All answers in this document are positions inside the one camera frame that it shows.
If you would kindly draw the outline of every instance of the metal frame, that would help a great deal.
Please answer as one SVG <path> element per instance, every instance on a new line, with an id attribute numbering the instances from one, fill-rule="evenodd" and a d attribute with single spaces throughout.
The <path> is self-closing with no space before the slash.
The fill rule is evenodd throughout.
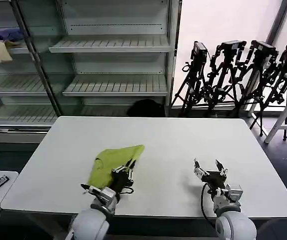
<path id="1" fill-rule="evenodd" d="M 287 0 L 282 0 L 278 13 L 273 21 L 270 32 L 267 36 L 266 43 L 269 45 L 273 45 L 276 40 L 276 36 L 280 31 L 280 28 L 285 20 L 287 14 Z"/>
<path id="2" fill-rule="evenodd" d="M 27 48 L 30 52 L 30 56 L 33 60 L 33 63 L 34 63 L 35 68 L 37 70 L 37 73 L 40 76 L 40 80 L 41 80 L 41 82 L 45 88 L 45 91 L 46 91 L 47 96 L 51 102 L 51 105 L 52 105 L 56 115 L 58 117 L 60 117 L 62 115 L 60 105 L 58 104 L 57 99 L 55 98 L 55 94 L 54 94 L 53 89 L 51 88 L 51 85 L 49 83 L 49 79 L 47 78 L 47 76 L 46 76 L 46 74 L 45 74 L 45 72 L 41 66 L 41 60 L 40 60 L 39 54 L 37 53 L 36 47 L 31 40 L 31 36 L 30 36 L 28 28 L 25 24 L 25 21 L 24 21 L 23 15 L 21 13 L 18 1 L 17 0 L 9 0 L 9 3 L 10 3 L 10 6 L 13 10 L 14 17 L 16 18 L 17 23 L 19 25 L 19 28 L 24 35 L 24 41 L 25 41 Z"/>
<path id="3" fill-rule="evenodd" d="M 287 129 L 287 125 L 283 125 L 283 122 L 285 121 L 286 118 L 287 118 L 287 105 L 286 105 L 285 109 L 283 110 L 283 112 L 281 113 L 281 115 L 278 118 L 278 120 L 273 125 L 273 127 L 270 130 L 269 134 L 265 138 L 264 142 L 266 144 L 271 142 L 271 140 L 276 135 L 278 130 L 286 130 Z"/>

